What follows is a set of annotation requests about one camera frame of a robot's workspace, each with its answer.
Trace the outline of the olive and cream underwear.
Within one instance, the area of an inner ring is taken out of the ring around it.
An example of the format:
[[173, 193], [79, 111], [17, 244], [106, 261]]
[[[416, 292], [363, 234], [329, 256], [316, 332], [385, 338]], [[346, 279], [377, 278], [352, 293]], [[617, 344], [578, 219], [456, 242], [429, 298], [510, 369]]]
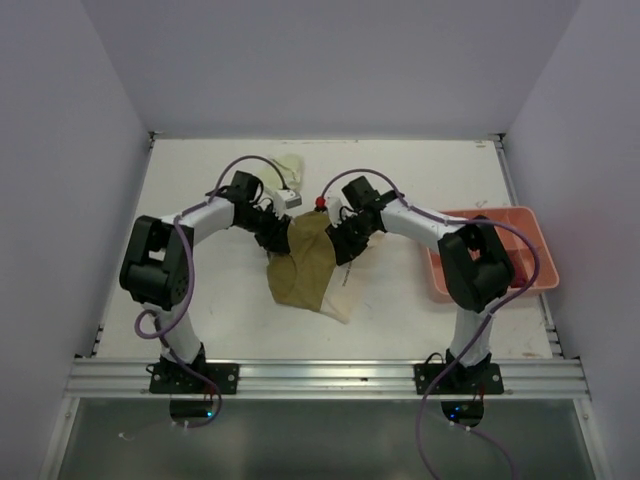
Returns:
[[375, 233], [361, 255], [339, 266], [325, 232], [329, 225], [319, 212], [294, 218], [287, 231], [290, 252], [269, 256], [267, 281], [276, 303], [347, 324], [363, 301], [384, 235]]

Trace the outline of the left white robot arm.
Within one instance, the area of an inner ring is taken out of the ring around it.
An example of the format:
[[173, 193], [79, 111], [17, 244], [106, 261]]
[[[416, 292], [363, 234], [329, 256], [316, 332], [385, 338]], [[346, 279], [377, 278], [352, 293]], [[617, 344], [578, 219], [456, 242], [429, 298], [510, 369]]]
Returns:
[[138, 217], [133, 224], [119, 274], [120, 287], [142, 311], [135, 334], [162, 344], [162, 358], [176, 364], [172, 379], [185, 392], [201, 390], [208, 379], [199, 362], [204, 346], [189, 318], [195, 293], [195, 247], [212, 235], [237, 227], [254, 235], [269, 253], [289, 251], [286, 211], [301, 204], [287, 186], [269, 188], [257, 176], [237, 171], [199, 203], [178, 213]]

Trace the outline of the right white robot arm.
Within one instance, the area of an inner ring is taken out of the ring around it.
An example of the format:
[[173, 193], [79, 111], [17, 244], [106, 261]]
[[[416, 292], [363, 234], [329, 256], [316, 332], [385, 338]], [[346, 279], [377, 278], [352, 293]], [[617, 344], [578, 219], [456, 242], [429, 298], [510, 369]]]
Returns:
[[380, 193], [363, 176], [342, 193], [351, 213], [338, 213], [326, 229], [337, 264], [363, 254], [375, 233], [400, 235], [438, 254], [446, 289], [457, 305], [454, 336], [440, 375], [454, 391], [470, 391], [491, 363], [494, 309], [515, 276], [494, 226], [482, 216], [465, 220], [420, 211], [396, 191]]

